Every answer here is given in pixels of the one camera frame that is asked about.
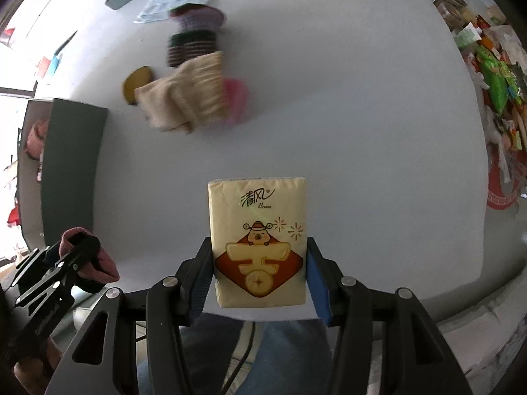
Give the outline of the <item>person's left hand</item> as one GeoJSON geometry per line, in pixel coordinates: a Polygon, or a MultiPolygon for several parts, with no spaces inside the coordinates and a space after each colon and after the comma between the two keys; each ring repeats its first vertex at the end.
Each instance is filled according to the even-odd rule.
{"type": "Polygon", "coordinates": [[[26,357],[14,366],[14,375],[28,394],[44,394],[51,380],[45,372],[57,368],[63,354],[51,338],[42,343],[37,357],[26,357]]]}

